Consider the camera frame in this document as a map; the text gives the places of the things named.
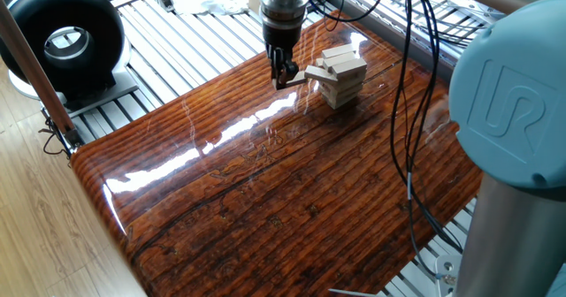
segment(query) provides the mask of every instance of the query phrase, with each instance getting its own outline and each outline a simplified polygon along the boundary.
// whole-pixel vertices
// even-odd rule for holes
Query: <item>wooden floor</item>
[[[0,61],[0,296],[145,296],[44,127]]]

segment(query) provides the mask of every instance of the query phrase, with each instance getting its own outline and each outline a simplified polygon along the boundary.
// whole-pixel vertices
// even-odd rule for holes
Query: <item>ur logo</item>
[[[559,93],[516,70],[487,61],[468,117],[470,129],[517,159],[537,152]]]

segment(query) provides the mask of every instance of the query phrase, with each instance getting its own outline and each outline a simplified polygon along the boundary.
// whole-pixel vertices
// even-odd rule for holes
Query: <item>stack of wooden blocks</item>
[[[367,64],[356,56],[352,44],[322,51],[317,66],[308,66],[304,76],[318,80],[318,91],[334,109],[356,98],[362,90]]]

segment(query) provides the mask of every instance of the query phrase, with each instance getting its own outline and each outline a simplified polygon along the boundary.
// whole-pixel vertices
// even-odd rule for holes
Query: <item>wooden table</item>
[[[328,33],[319,22],[303,31],[295,57],[305,68],[323,49],[350,42],[368,62],[367,78],[338,110],[315,81],[275,91],[262,54],[73,156],[149,295],[375,293],[413,258],[406,189],[388,142],[401,53],[357,24]],[[409,114],[429,76],[409,63]],[[446,93],[440,83],[435,102]],[[415,184],[446,223],[477,192],[480,170],[442,103],[436,109]],[[424,245],[432,229],[416,218]]]

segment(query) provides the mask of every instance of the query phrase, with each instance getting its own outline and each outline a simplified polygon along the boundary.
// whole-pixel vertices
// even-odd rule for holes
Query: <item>round black device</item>
[[[92,96],[115,84],[112,69],[124,45],[122,21],[109,0],[13,0],[11,15],[50,79],[67,100]],[[74,43],[59,47],[54,33],[74,32]],[[26,76],[0,41],[0,55],[22,80]]]

